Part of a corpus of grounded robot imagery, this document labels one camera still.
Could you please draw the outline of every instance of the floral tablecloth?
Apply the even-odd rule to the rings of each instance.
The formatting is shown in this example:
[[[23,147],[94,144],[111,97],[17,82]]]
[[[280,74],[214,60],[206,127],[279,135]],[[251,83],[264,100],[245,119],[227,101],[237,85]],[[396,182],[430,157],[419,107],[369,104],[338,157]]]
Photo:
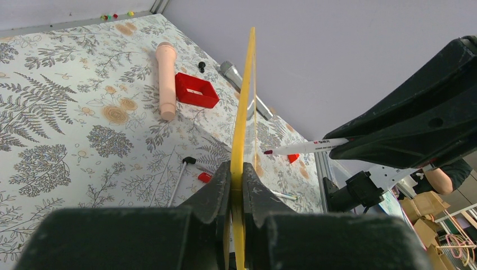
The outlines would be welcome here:
[[[163,41],[177,50],[177,72],[212,82],[214,109],[177,103],[175,120],[160,119]],[[200,166],[187,167],[173,205],[204,186],[197,176],[230,158],[238,105],[216,66],[162,15],[0,38],[1,268],[54,209],[165,206],[186,156]],[[256,127],[261,151],[304,141],[277,116]],[[287,205],[321,211],[313,155],[257,159],[267,187],[298,195]]]

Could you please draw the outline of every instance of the beige rubber handle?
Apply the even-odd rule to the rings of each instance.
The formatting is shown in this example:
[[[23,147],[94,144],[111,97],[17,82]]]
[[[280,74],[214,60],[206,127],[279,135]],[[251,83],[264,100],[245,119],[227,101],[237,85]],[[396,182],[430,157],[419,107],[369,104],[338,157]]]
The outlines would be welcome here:
[[[162,42],[156,49],[159,63],[159,110],[162,119],[176,117],[176,50],[169,42]]]

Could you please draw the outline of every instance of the red plastic box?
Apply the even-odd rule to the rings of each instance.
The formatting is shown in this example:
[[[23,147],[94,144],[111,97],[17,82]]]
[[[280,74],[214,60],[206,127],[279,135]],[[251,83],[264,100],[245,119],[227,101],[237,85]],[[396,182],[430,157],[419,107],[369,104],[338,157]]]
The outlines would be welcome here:
[[[208,109],[219,102],[210,82],[180,72],[175,75],[175,95],[179,102]]]

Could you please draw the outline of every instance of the pen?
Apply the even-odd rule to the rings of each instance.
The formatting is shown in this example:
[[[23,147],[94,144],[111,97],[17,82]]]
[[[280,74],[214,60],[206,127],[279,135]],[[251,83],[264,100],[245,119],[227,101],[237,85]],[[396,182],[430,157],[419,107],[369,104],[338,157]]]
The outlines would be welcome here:
[[[298,199],[298,197],[296,197],[295,195],[284,194],[284,193],[276,192],[273,190],[270,190],[270,191],[272,191],[272,193],[275,194],[275,196],[277,197],[281,197],[281,198],[285,198],[285,199],[289,199],[293,201],[296,201]]]
[[[313,153],[313,152],[322,152],[328,151],[335,148],[338,145],[345,144],[351,139],[346,138],[336,138],[336,139],[322,139],[320,141],[312,142],[302,142],[294,145],[282,146],[279,148],[267,150],[263,152],[264,154],[275,154],[275,155],[292,155],[299,153]]]

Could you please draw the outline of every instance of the small red object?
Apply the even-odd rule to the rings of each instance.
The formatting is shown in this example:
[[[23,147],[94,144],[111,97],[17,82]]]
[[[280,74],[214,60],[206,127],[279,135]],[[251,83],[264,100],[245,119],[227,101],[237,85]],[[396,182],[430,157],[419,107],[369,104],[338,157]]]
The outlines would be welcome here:
[[[201,173],[201,174],[199,174],[198,179],[207,184],[212,179],[212,175],[210,175],[208,173]]]
[[[290,164],[295,162],[295,160],[297,160],[299,156],[300,156],[300,154],[288,155],[288,159],[290,160]]]
[[[175,95],[182,103],[208,109],[219,102],[219,96],[210,82],[180,72],[175,75]]]

